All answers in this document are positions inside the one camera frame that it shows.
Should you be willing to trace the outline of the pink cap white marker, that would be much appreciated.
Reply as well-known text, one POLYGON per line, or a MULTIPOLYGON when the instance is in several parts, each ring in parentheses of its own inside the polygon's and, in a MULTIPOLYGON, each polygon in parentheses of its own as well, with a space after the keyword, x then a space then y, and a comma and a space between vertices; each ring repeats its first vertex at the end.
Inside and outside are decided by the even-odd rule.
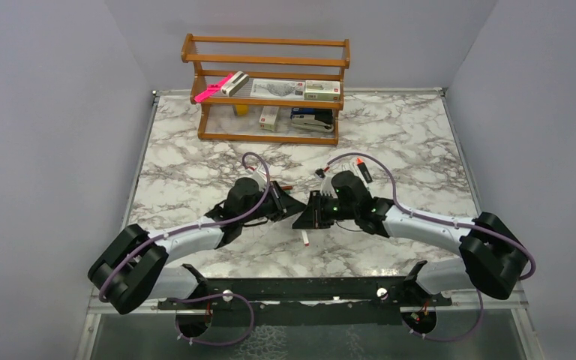
POLYGON ((307 234, 306 230, 301 231, 301 239, 302 239, 305 247, 308 247, 310 245, 310 241, 309 241, 308 234, 307 234))

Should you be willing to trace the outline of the orange cap black highlighter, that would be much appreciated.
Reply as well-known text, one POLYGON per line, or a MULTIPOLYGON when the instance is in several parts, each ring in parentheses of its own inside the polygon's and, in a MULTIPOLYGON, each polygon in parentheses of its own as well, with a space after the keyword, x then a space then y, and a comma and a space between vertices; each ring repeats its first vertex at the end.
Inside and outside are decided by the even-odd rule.
POLYGON ((367 167, 366 163, 360 157, 356 158, 356 166, 358 168, 358 171, 361 173, 361 176, 363 177, 364 181, 367 184, 372 183, 373 179, 372 179, 372 176, 368 170, 368 167, 367 167))

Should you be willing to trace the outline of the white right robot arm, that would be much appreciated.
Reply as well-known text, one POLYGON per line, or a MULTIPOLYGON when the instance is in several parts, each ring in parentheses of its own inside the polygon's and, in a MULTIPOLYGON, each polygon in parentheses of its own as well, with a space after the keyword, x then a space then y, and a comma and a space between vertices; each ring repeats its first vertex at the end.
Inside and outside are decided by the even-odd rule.
POLYGON ((412 305, 441 292, 466 289, 506 300, 527 266, 524 247, 495 214, 483 212, 467 220, 402 211, 394 200, 372 196, 350 171, 327 177, 323 184, 324 192, 310 192, 293 229, 324 230, 337 221, 353 221, 370 235, 423 242, 455 254, 454 259, 414 265, 401 290, 412 305))

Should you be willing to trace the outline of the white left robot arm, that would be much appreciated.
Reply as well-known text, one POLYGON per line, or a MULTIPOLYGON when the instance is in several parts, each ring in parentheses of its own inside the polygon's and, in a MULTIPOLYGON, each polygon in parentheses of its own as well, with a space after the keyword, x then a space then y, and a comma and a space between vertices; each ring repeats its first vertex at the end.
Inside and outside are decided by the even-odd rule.
POLYGON ((226 199, 195 222, 155 236, 136 223, 126 226, 94 261, 87 278, 119 314, 129 314, 148 299, 178 298, 186 307, 196 308, 206 297, 203 276, 190 265, 167 268, 167 264, 222 248, 246 227, 282 221, 305 208, 276 181, 239 178, 226 199))

